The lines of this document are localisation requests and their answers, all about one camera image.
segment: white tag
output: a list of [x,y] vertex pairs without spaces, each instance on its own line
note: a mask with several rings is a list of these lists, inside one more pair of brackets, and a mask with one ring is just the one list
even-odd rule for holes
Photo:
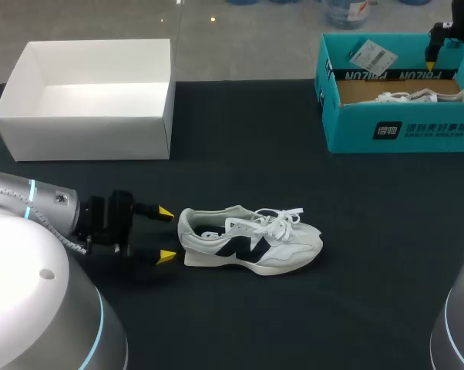
[[365,2],[352,2],[348,8],[347,19],[349,21],[362,21],[367,18],[369,13],[369,0]]
[[396,59],[398,59],[396,54],[368,40],[354,56],[352,56],[350,62],[379,77],[396,61]]

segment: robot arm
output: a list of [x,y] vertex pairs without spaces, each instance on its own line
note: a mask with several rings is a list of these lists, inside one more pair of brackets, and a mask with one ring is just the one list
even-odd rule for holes
[[[35,221],[65,247],[82,254],[90,253],[92,244],[101,244],[114,247],[121,257],[144,255],[152,264],[175,256],[168,251],[130,251],[129,233],[135,214],[164,222],[172,221],[174,216],[160,205],[137,203],[131,193],[123,190],[114,190],[108,202],[101,197],[80,202],[75,190],[0,173],[0,214]],[[70,234],[83,241],[84,247],[67,240]]]
[[445,39],[457,39],[464,42],[464,0],[452,1],[452,17],[453,22],[436,23],[429,32],[431,41],[425,48],[425,63],[429,71],[434,68]]

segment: cable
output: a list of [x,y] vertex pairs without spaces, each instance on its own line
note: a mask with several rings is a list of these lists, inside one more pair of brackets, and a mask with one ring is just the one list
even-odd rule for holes
[[23,202],[27,207],[29,207],[34,215],[37,216],[39,219],[40,223],[42,226],[44,226],[47,230],[49,230],[51,233],[54,234],[55,237],[64,245],[65,247],[72,249],[73,251],[76,251],[81,254],[86,254],[86,249],[83,248],[81,245],[78,245],[76,243],[73,243],[69,240],[67,240],[65,237],[63,237],[47,220],[47,217],[44,216],[42,212],[34,205],[32,201],[30,201],[27,197],[22,196],[20,193],[16,193],[13,190],[8,190],[8,189],[0,189],[0,195],[6,195],[7,197],[13,197],[15,199],[20,200]]

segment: shoe box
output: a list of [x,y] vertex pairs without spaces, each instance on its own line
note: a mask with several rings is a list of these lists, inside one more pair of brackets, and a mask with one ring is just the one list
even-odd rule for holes
[[16,161],[170,156],[169,39],[29,42],[0,99]]
[[[363,69],[353,61],[368,40],[381,52],[373,48],[377,54],[359,63],[369,67]],[[463,102],[373,101],[385,92],[464,89],[464,44],[446,40],[432,71],[425,63],[428,44],[427,34],[323,34],[314,84],[330,152],[464,152]],[[369,72],[385,52],[391,61]]]

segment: black tablecloth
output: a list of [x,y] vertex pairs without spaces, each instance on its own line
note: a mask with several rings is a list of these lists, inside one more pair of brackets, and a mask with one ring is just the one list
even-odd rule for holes
[[[303,207],[322,231],[318,260],[285,276],[181,259],[136,284],[105,255],[82,261],[126,329],[130,370],[430,368],[464,263],[464,153],[331,155],[312,80],[178,83],[169,161],[15,163],[0,139],[0,171],[81,198],[122,188],[177,215]],[[180,251],[176,229],[138,220],[132,243]]]

